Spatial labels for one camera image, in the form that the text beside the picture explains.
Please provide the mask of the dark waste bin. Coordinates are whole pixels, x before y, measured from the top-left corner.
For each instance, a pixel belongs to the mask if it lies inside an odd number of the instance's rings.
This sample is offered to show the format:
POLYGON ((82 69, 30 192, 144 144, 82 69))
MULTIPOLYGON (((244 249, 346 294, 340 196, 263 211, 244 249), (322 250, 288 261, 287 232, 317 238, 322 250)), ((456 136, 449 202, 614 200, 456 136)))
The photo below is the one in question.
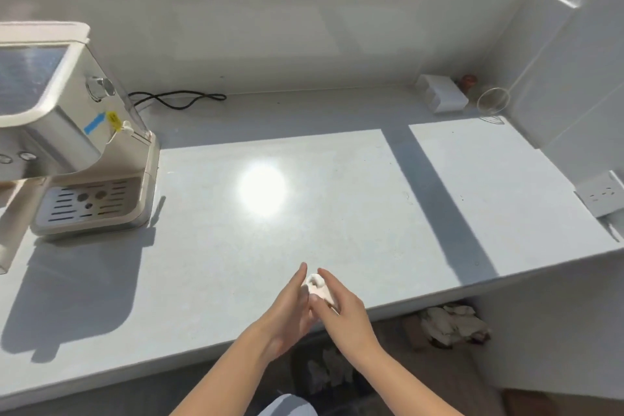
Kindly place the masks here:
POLYGON ((317 412, 329 412, 375 394, 327 333, 314 333, 291 352, 294 394, 310 402, 317 412))

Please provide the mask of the blue tape strip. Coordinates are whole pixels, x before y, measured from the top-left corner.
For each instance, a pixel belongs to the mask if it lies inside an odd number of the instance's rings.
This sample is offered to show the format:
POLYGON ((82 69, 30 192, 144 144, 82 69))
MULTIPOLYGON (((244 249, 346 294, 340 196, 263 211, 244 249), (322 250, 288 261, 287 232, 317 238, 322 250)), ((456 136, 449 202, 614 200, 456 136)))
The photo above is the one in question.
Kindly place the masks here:
POLYGON ((84 128, 84 133, 88 136, 95 131, 106 120, 106 112, 100 112, 84 128))

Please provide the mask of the clear glass cup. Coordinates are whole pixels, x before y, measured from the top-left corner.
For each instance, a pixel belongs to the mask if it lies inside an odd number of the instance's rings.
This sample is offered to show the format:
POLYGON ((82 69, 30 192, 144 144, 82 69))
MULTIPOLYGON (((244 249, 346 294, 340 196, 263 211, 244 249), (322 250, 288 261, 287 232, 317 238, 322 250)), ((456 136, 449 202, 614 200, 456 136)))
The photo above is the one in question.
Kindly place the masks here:
POLYGON ((511 93, 508 89, 497 86, 485 86, 478 94, 476 107, 479 118, 487 123, 504 125, 503 111, 511 101, 511 93))

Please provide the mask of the cream perforated drip tray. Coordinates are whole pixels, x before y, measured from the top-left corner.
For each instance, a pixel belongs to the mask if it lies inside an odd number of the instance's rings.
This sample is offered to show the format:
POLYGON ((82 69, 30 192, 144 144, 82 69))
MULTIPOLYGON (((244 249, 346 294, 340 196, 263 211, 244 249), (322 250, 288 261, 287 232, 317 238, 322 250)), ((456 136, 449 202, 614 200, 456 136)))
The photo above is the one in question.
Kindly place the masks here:
POLYGON ((52 239, 134 229, 148 221, 154 191, 150 175, 52 185, 44 192, 31 231, 52 239))

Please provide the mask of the person's left hand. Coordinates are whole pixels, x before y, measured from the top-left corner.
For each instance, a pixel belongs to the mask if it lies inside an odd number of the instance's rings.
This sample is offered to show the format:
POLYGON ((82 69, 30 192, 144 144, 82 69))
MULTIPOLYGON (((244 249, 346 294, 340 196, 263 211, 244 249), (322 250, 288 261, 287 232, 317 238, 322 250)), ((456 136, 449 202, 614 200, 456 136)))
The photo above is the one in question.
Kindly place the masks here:
POLYGON ((305 305, 285 305, 284 288, 269 309, 252 324, 252 336, 260 348, 260 358, 264 364, 273 362, 289 351, 316 321, 308 301, 305 305))

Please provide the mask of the white tissue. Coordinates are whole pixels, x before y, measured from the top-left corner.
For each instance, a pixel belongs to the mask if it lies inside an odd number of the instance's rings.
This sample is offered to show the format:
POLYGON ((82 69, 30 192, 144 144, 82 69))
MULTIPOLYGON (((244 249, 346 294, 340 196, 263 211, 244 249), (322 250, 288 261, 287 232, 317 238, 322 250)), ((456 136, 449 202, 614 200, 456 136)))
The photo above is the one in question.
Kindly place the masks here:
POLYGON ((302 282, 301 288, 304 289, 308 295, 315 295, 324 301, 334 313, 340 314, 338 302, 321 275, 317 273, 308 275, 302 282))

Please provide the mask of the person's right hand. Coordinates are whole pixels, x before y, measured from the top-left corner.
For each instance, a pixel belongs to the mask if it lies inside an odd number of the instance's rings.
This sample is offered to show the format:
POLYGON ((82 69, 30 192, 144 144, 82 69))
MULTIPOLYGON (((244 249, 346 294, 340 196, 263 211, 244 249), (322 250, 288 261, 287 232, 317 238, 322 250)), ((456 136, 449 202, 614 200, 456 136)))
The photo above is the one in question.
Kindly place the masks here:
POLYGON ((318 274, 324 278, 334 294, 340 310, 340 314, 332 311, 332 319, 320 321, 340 352, 354 366, 360 356, 381 345, 363 301, 328 270, 319 268, 318 274))

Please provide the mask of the pile of crumpled paper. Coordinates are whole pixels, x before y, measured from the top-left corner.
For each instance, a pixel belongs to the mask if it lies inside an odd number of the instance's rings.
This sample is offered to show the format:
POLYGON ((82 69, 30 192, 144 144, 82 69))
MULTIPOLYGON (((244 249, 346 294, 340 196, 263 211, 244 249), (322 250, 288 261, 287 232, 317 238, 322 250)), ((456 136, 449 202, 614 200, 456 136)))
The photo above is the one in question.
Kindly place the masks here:
POLYGON ((482 345, 490 340, 488 324, 470 305, 448 303, 417 312, 427 340, 435 347, 452 349, 457 345, 482 345))

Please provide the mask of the white rectangular box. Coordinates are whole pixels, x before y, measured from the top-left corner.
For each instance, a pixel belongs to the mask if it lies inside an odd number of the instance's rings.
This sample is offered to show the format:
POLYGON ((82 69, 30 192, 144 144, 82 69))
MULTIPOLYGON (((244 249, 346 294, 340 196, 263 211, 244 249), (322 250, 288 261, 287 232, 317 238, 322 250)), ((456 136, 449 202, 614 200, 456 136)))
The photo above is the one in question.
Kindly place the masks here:
POLYGON ((416 88, 434 114, 460 112, 469 103, 468 98, 447 76, 421 74, 416 81, 416 88))

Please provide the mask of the person's right forearm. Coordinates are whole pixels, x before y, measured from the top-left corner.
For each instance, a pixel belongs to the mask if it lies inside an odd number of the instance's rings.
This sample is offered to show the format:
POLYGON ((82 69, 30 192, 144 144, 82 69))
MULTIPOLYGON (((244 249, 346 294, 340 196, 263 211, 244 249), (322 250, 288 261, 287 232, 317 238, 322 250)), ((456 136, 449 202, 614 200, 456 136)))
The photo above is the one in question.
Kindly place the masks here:
POLYGON ((360 356, 354 366, 394 416, 464 416, 381 347, 360 356))

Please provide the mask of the person's light blue clothing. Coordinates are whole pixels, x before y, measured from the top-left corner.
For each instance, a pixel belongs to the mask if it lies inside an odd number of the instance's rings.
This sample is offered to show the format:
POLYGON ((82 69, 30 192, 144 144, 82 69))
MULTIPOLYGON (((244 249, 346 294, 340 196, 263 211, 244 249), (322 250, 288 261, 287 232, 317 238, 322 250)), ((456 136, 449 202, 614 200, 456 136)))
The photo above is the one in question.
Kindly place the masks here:
POLYGON ((307 400, 283 394, 268 404, 257 416, 319 416, 314 406, 307 400))

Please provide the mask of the cream espresso machine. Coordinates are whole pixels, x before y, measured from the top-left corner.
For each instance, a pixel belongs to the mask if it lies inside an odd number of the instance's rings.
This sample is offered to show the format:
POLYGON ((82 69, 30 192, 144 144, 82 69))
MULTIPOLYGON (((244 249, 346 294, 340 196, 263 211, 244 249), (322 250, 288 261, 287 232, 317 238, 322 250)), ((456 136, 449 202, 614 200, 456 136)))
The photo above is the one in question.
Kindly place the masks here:
POLYGON ((98 62, 85 23, 0 22, 0 181, 52 185, 150 175, 160 144, 110 71, 98 62), (98 113, 107 119, 90 135, 98 113))

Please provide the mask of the white wall socket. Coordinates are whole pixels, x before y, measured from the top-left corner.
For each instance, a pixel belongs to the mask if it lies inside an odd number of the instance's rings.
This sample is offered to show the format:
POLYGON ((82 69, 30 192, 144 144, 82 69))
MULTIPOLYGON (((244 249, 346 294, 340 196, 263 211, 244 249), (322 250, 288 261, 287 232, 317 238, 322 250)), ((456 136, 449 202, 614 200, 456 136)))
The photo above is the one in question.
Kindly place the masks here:
POLYGON ((581 182, 575 186, 575 194, 594 218, 624 209, 624 182, 613 170, 581 182))

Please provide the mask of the person's left forearm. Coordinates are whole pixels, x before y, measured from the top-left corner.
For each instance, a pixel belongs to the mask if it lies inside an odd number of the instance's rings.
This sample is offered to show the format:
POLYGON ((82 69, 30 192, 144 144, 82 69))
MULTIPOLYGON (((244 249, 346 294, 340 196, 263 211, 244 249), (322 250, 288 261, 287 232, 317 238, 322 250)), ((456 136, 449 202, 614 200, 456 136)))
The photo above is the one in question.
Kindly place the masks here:
POLYGON ((169 416, 244 416, 272 358, 270 336, 246 329, 169 416))

